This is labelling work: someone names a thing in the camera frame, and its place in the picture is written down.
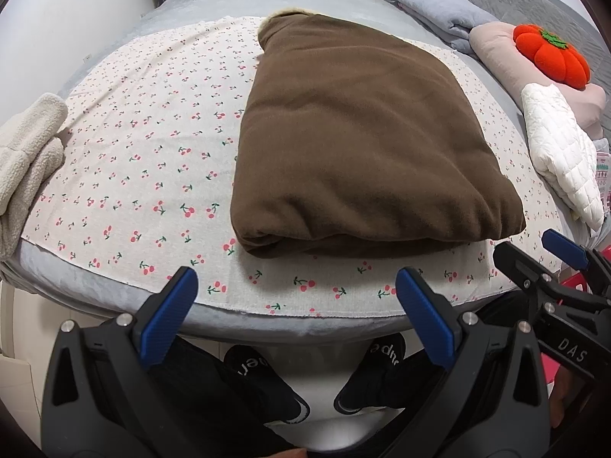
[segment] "metal screw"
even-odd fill
[[[530,324],[525,320],[520,320],[517,323],[517,328],[524,332],[524,334],[528,334],[532,330]]]
[[[74,320],[63,321],[60,329],[62,332],[70,332],[72,329],[74,329]]]
[[[468,326],[474,326],[475,324],[477,324],[478,320],[479,318],[472,311],[466,311],[462,314],[462,321]]]
[[[122,313],[117,317],[117,325],[121,327],[129,326],[133,319],[129,313]]]

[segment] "pumpkin pillow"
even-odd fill
[[[516,48],[550,79],[582,90],[590,81],[590,67],[575,47],[534,24],[513,30]]]

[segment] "gray folded blanket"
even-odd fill
[[[454,50],[473,54],[469,32],[473,27],[498,21],[469,0],[386,0],[421,21]]]

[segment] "floor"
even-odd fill
[[[57,330],[66,319],[81,327],[93,327],[102,319],[94,318],[53,303],[39,295],[15,289],[13,300],[13,348],[16,361],[11,361],[12,381],[23,393],[9,408],[19,412],[19,424],[40,445],[40,413],[47,374]],[[422,345],[413,331],[404,333],[408,354]],[[186,338],[207,352],[223,358],[230,344],[203,339]],[[340,416],[333,408],[333,400],[356,368],[369,345],[357,342],[321,347],[262,347],[265,356],[279,375],[311,406],[307,421],[288,426],[280,424],[274,430],[285,439],[311,450],[336,450],[354,444],[390,421],[396,410],[378,410],[355,416]],[[0,380],[7,369],[0,363]],[[5,401],[2,386],[0,397]]]

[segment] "white quilted fabric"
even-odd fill
[[[530,158],[558,196],[594,231],[604,211],[595,179],[596,148],[555,85],[522,90]]]

